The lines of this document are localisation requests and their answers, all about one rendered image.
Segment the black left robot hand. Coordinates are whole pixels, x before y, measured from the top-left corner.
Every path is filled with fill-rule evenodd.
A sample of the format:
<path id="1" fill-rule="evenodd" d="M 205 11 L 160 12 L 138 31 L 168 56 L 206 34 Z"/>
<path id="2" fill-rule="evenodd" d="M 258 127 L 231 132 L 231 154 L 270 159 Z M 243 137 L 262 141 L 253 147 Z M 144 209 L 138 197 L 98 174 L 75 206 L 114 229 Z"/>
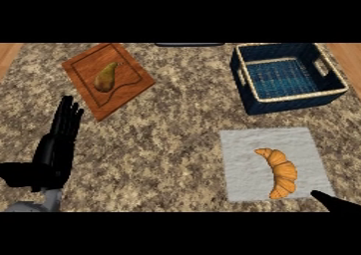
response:
<path id="1" fill-rule="evenodd" d="M 32 162 L 2 162 L 0 178 L 11 187 L 32 187 L 33 192 L 61 189 L 72 176 L 76 141 L 85 110 L 66 96 L 60 103 L 51 131 L 43 135 Z"/>

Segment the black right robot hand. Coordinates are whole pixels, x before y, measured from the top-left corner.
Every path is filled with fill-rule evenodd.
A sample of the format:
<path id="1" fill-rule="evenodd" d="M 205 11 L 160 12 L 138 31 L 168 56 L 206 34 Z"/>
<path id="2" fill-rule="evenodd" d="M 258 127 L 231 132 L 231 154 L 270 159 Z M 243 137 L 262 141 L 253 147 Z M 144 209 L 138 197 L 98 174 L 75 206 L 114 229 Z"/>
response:
<path id="1" fill-rule="evenodd" d="M 323 203 L 327 209 L 332 212 L 342 212 L 342 213 L 361 213 L 361 205 L 352 203 L 341 198 L 329 195 L 327 193 L 313 190 L 311 195 L 316 199 Z"/>

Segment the orange croissant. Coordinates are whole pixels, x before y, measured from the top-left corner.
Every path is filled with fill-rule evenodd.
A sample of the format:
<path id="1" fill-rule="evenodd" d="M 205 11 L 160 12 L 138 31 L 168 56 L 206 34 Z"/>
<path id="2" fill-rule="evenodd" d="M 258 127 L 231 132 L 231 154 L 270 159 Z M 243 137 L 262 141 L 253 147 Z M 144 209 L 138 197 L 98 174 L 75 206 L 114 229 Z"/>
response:
<path id="1" fill-rule="evenodd" d="M 274 174 L 271 199 L 282 199 L 296 191 L 298 168 L 280 149 L 258 148 L 255 152 L 267 159 Z"/>

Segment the dark blue wicker basket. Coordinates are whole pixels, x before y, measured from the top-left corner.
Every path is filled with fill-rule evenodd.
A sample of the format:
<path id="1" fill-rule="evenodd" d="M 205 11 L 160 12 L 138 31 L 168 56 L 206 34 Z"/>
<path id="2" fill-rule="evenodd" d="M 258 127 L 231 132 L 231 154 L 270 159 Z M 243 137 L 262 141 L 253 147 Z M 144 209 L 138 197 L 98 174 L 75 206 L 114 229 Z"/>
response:
<path id="1" fill-rule="evenodd" d="M 324 106 L 350 90 L 318 43 L 240 44 L 230 66 L 252 116 Z"/>

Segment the brown wooden cutting board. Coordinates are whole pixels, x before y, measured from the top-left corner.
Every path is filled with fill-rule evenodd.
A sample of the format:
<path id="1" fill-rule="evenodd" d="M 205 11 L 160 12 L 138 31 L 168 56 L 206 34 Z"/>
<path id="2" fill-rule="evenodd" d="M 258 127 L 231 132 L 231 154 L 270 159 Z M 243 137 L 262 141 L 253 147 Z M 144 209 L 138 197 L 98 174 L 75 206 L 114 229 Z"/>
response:
<path id="1" fill-rule="evenodd" d="M 119 62 L 116 85 L 103 93 L 95 88 L 98 74 Z M 156 84 L 156 80 L 120 43 L 103 43 L 63 63 L 73 84 L 97 120 L 114 111 Z"/>

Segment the green-brown pear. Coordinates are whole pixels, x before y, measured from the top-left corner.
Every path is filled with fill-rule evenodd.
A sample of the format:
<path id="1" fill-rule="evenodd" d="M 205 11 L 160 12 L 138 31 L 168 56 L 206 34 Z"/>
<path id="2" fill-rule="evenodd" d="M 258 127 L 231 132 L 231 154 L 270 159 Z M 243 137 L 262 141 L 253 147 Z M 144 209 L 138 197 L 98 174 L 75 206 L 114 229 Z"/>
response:
<path id="1" fill-rule="evenodd" d="M 116 68 L 120 63 L 113 62 L 106 69 L 101 71 L 97 80 L 95 80 L 95 88 L 100 92 L 107 93 L 116 85 Z"/>

